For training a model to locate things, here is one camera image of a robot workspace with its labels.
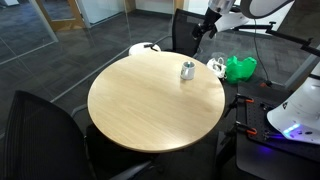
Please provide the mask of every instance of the chair backrest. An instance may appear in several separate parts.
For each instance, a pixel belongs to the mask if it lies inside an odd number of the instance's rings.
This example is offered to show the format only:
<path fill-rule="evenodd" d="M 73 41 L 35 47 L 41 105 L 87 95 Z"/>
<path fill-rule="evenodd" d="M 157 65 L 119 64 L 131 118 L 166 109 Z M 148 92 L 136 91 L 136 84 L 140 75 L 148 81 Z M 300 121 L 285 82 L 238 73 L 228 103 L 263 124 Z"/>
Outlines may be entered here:
<path fill-rule="evenodd" d="M 195 25 L 203 23 L 204 15 L 177 9 L 172 24 L 172 50 L 192 57 L 197 53 L 202 37 L 195 40 L 192 31 Z"/>
<path fill-rule="evenodd" d="M 54 104 L 17 91 L 5 133 L 3 179 L 92 179 L 79 127 Z"/>

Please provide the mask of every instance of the black office chair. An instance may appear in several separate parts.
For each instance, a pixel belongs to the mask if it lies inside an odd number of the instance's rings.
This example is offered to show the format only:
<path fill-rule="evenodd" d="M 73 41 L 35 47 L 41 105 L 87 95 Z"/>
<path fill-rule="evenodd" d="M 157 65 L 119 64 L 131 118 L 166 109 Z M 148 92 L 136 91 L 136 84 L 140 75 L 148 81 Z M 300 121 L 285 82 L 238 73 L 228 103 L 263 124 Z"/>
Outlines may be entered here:
<path fill-rule="evenodd" d="M 164 51 L 172 51 L 189 57 L 195 57 L 201 51 L 199 44 L 202 37 L 195 40 L 192 36 L 192 31 L 195 25 L 203 23 L 204 18 L 204 15 L 201 14 L 176 9 L 172 23 L 172 49 Z"/>
<path fill-rule="evenodd" d="M 109 164 L 118 162 L 119 159 L 111 159 L 110 154 L 115 158 L 120 157 L 116 153 L 134 154 L 133 151 L 123 150 L 124 148 L 115 144 L 112 146 L 111 142 L 108 142 L 107 146 L 95 145 L 97 144 L 95 141 L 103 139 L 102 144 L 105 144 L 107 140 L 102 135 L 100 138 L 95 138 L 99 131 L 94 129 L 94 126 L 90 126 L 89 129 L 91 133 L 88 133 L 90 139 L 88 142 L 94 147 L 89 148 L 89 157 L 90 153 L 98 152 L 92 156 L 95 162 L 100 163 L 97 166 L 92 163 L 95 170 L 100 168 L 102 171 L 108 171 L 102 163 L 104 160 L 110 161 L 106 162 Z M 101 149 L 94 151 L 97 147 L 103 147 L 103 151 Z M 97 157 L 102 153 L 108 158 Z M 147 158 L 145 161 L 142 161 L 142 158 L 139 160 L 141 164 L 131 166 L 129 169 L 118 164 L 116 171 L 113 172 L 120 174 L 112 179 L 132 178 L 151 164 Z M 86 155 L 84 136 L 73 118 L 54 104 L 23 91 L 15 93 L 10 110 L 5 132 L 3 163 L 0 179 L 94 179 L 95 177 Z"/>

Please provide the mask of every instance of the green plastic bag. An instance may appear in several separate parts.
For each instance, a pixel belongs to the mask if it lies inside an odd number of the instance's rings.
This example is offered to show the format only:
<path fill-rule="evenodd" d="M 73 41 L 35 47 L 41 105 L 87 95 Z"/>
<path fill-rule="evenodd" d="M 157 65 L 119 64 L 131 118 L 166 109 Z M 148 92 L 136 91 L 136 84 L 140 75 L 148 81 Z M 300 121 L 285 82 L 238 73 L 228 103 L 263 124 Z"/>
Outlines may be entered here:
<path fill-rule="evenodd" d="M 227 81 L 230 84 L 247 81 L 252 76 L 256 66 L 257 61 L 252 57 L 248 57 L 243 61 L 238 61 L 236 56 L 228 58 L 226 68 Z"/>

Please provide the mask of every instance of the white cup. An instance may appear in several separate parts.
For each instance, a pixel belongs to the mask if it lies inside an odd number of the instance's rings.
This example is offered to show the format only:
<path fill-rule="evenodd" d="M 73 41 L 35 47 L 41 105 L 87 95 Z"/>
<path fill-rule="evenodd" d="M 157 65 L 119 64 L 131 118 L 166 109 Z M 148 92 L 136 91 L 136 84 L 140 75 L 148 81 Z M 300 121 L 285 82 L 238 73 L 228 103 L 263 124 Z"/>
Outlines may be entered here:
<path fill-rule="evenodd" d="M 180 77 L 185 80 L 191 80 L 194 78 L 195 64 L 191 61 L 184 62 L 182 64 Z"/>

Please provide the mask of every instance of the wooden tabletop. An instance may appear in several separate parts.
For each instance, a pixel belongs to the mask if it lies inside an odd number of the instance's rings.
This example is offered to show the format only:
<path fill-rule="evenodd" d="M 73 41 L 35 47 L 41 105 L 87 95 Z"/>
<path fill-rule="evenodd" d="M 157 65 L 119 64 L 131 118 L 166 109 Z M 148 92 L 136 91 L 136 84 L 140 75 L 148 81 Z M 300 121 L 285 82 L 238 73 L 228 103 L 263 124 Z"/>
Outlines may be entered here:
<path fill-rule="evenodd" d="M 182 63 L 195 63 L 192 80 Z M 225 105 L 218 78 L 201 62 L 176 53 L 123 58 L 93 82 L 88 109 L 94 124 L 128 149 L 160 153 L 187 147 L 218 122 Z"/>

